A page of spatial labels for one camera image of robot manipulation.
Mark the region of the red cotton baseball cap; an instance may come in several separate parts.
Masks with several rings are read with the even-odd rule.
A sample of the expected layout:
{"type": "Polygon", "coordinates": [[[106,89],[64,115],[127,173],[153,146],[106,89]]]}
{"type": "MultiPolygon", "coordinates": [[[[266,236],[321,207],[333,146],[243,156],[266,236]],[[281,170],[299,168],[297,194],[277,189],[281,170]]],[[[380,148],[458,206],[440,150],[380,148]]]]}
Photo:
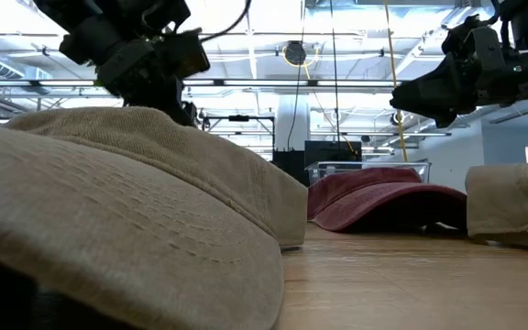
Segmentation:
{"type": "Polygon", "coordinates": [[[331,232],[441,223],[467,231],[467,196],[425,183],[413,169],[378,167],[329,175],[309,187],[307,219],[331,232]]]}

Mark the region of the black computer monitor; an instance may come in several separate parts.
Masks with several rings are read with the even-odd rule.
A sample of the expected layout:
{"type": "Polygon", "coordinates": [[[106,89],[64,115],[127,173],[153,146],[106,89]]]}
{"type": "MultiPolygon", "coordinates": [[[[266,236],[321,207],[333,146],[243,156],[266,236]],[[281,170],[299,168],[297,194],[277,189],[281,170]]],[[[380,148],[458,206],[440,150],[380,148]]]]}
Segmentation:
{"type": "Polygon", "coordinates": [[[360,142],[316,141],[305,142],[304,166],[320,161],[360,161],[360,142]]]}

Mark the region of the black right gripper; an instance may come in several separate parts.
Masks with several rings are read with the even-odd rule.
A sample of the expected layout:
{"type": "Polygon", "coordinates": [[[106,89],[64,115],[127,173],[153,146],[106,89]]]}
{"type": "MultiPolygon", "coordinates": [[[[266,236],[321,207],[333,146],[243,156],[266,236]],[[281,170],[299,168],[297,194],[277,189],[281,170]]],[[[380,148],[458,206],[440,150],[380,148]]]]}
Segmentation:
{"type": "Polygon", "coordinates": [[[402,82],[392,91],[390,105],[431,118],[437,128],[447,128],[457,119],[455,110],[507,106],[528,96],[521,59],[513,49],[501,45],[492,28],[474,28],[456,59],[447,54],[433,71],[402,82]]]}

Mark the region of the black equipment box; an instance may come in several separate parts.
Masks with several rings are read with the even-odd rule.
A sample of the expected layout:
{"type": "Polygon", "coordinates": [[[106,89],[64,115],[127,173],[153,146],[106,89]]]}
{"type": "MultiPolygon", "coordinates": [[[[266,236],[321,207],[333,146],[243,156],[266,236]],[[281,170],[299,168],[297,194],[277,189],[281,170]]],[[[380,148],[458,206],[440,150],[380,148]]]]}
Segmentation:
{"type": "Polygon", "coordinates": [[[309,174],[305,169],[305,156],[302,150],[274,151],[271,162],[304,186],[310,185],[309,174]]]}

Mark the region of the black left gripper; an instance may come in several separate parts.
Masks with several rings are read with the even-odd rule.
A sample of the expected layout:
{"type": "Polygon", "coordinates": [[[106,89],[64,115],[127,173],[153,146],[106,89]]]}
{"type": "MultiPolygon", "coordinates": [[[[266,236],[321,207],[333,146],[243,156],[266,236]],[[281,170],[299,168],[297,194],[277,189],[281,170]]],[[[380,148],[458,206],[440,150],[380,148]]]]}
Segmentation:
{"type": "Polygon", "coordinates": [[[97,78],[128,105],[157,108],[182,126],[196,127],[196,106],[182,100],[178,73],[185,52],[183,45],[170,39],[96,41],[97,78]]]}

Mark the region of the beige cotton baseball cap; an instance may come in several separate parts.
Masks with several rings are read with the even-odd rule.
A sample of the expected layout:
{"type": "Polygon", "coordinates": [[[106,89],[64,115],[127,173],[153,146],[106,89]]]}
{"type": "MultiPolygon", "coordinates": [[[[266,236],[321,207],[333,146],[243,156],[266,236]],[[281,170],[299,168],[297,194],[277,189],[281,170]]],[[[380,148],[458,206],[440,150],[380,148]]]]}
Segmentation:
{"type": "Polygon", "coordinates": [[[528,248],[528,164],[473,167],[465,189],[471,238],[528,248]]]}
{"type": "Polygon", "coordinates": [[[270,330],[307,190],[146,107],[0,126],[0,263],[142,330],[270,330]]]}

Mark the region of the clear plastic container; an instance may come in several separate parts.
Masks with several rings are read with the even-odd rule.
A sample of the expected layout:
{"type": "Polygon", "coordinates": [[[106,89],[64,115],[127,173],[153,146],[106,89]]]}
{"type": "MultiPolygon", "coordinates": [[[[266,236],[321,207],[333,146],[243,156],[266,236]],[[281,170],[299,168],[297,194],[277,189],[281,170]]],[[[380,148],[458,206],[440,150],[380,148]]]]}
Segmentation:
{"type": "Polygon", "coordinates": [[[393,161],[319,161],[305,168],[310,184],[326,176],[347,171],[360,171],[372,168],[413,169],[421,177],[422,182],[430,181],[430,162],[393,162],[393,161]]]}

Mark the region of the black metal stand frame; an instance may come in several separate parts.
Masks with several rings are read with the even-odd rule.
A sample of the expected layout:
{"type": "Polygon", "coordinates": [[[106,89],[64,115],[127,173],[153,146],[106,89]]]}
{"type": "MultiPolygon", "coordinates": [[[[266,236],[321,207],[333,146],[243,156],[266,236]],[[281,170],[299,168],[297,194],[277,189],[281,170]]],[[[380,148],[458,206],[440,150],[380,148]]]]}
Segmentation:
{"type": "Polygon", "coordinates": [[[273,116],[205,115],[199,128],[259,154],[272,154],[276,150],[273,116]]]}

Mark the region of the long ceiling light bar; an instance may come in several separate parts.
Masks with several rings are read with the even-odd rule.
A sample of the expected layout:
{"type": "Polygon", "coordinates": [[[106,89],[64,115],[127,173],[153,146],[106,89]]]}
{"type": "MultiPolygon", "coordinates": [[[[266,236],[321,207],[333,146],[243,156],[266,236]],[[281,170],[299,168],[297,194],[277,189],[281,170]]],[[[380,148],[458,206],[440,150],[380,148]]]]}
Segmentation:
{"type": "MultiPolygon", "coordinates": [[[[224,80],[224,79],[190,79],[183,81],[187,86],[253,86],[253,87],[329,87],[337,85],[338,87],[393,87],[392,81],[372,81],[372,80],[224,80]]],[[[93,87],[102,84],[95,80],[0,80],[0,87],[36,87],[36,86],[79,86],[93,87]]]]}

